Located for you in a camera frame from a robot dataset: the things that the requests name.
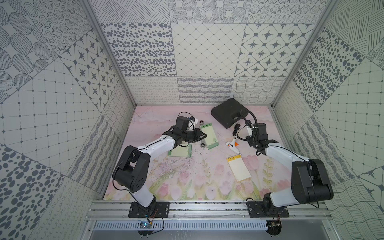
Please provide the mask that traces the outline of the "torn green memo page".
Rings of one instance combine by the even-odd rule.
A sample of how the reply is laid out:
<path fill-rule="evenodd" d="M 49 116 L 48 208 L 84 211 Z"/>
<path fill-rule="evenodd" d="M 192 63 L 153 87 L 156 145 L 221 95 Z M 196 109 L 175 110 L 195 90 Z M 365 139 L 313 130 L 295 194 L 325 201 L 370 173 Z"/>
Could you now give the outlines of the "torn green memo page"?
<path fill-rule="evenodd" d="M 202 125 L 201 130 L 203 133 L 207 135 L 204 141 L 208 150 L 211 150 L 212 148 L 215 148 L 219 145 L 219 140 L 218 140 L 218 137 L 216 136 L 212 123 Z"/>

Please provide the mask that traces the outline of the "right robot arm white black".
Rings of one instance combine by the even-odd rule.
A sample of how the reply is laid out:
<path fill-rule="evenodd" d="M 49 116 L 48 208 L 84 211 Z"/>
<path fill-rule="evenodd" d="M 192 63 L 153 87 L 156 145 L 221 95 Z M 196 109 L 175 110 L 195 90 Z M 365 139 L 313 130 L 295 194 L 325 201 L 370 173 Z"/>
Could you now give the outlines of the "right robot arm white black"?
<path fill-rule="evenodd" d="M 275 140 L 269 140 L 266 129 L 247 127 L 249 135 L 246 141 L 257 150 L 257 155 L 271 157 L 291 171 L 291 186 L 284 190 L 267 193 L 263 198 L 263 208 L 267 212 L 272 209 L 287 206 L 313 204 L 331 200 L 334 191 L 325 164 L 319 159 L 302 157 L 293 151 L 279 145 Z"/>

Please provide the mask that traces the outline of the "yellow memo pad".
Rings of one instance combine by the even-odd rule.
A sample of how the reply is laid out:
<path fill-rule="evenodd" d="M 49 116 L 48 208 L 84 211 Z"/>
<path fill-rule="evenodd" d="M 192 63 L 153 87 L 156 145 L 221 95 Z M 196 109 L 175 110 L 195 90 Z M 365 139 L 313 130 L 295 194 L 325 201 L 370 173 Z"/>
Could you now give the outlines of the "yellow memo pad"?
<path fill-rule="evenodd" d="M 241 155 L 229 157 L 227 158 L 227 162 L 237 182 L 241 182 L 252 177 Z"/>

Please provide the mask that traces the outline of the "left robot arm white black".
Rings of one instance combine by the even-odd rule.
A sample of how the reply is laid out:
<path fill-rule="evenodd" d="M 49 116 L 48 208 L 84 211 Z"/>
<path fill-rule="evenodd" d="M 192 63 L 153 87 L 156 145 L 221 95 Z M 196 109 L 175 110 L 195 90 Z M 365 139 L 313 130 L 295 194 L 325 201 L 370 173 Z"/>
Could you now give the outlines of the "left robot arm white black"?
<path fill-rule="evenodd" d="M 142 207 L 149 208 L 155 202 L 155 196 L 145 185 L 150 162 L 184 142 L 194 144 L 206 137 L 207 134 L 198 128 L 181 130 L 172 127 L 149 144 L 140 147 L 128 146 L 113 171 L 113 182 L 122 186 L 121 191 L 128 191 Z"/>

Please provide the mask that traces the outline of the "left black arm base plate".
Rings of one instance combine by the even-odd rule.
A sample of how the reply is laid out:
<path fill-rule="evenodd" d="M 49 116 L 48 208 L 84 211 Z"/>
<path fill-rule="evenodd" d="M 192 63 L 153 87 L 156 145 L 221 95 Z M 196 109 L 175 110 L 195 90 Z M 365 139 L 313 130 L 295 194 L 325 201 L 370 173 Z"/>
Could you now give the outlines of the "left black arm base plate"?
<path fill-rule="evenodd" d="M 143 207 L 138 202 L 131 203 L 129 218 L 167 218 L 169 216 L 170 202 L 152 202 Z"/>

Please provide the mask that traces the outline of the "green memo pad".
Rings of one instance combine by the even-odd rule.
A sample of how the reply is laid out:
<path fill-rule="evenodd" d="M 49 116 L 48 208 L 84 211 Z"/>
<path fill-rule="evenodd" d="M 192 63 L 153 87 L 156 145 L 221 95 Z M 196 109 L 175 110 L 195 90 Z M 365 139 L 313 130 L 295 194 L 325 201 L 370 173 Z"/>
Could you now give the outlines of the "green memo pad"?
<path fill-rule="evenodd" d="M 192 145 L 187 145 L 186 147 L 178 146 L 175 149 L 170 150 L 168 156 L 190 158 L 192 156 Z"/>

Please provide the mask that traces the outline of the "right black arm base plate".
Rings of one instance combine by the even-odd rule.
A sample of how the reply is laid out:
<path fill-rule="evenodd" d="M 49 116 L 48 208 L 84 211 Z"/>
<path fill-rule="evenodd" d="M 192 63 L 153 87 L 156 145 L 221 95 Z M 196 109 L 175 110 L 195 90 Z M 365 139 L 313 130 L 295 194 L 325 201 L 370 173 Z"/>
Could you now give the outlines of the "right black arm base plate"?
<path fill-rule="evenodd" d="M 286 207 L 268 206 L 263 202 L 246 202 L 250 218 L 288 218 L 290 216 Z"/>

